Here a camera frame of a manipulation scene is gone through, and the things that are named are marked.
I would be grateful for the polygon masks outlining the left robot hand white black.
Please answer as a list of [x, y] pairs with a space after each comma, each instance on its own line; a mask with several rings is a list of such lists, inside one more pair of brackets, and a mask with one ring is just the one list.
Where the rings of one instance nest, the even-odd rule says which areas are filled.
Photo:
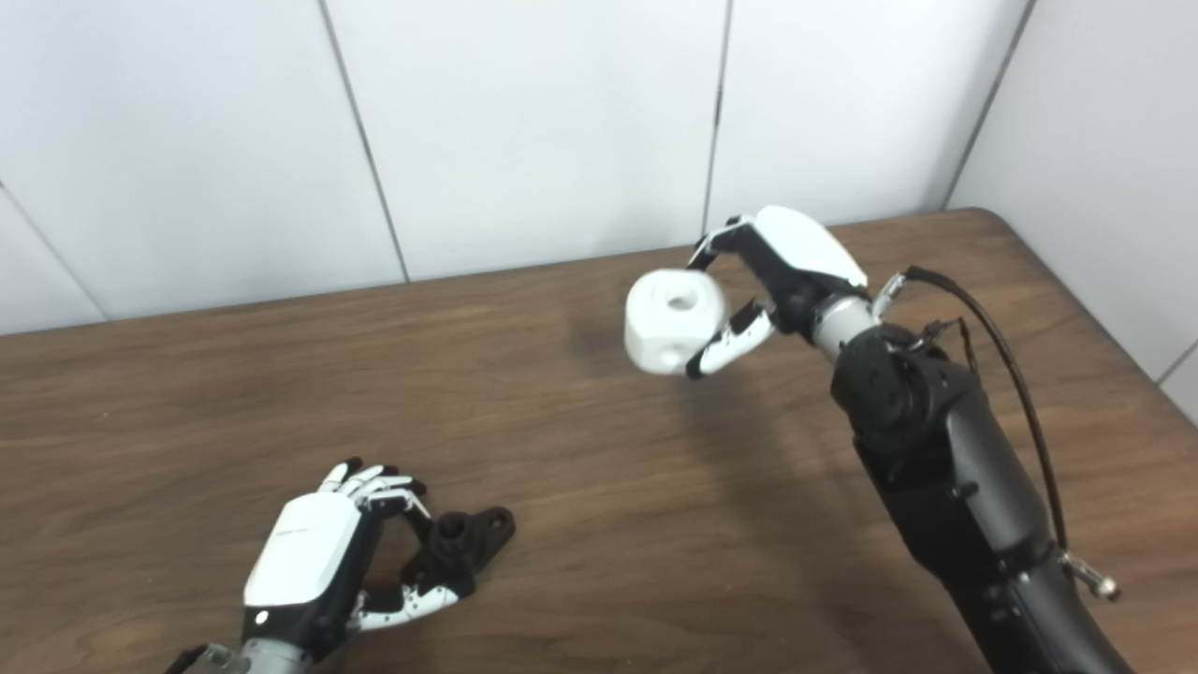
[[437, 567], [403, 573], [398, 605], [373, 603], [364, 588], [389, 518], [431, 536], [425, 486], [393, 464], [334, 464], [311, 493], [282, 509], [243, 589], [242, 645], [273, 640], [317, 663], [361, 632], [415, 623], [474, 593], [468, 579], [442, 583]]

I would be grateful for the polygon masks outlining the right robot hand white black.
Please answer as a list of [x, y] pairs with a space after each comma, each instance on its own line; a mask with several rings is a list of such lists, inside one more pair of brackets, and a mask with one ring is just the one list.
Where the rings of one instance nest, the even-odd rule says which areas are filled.
[[847, 344], [878, 323], [871, 315], [869, 277], [851, 251], [813, 218], [782, 206], [737, 215], [703, 236], [688, 271], [707, 271], [719, 255], [736, 255], [766, 290], [718, 328], [686, 362], [690, 379], [722, 370], [773, 334], [797, 334], [836, 362]]

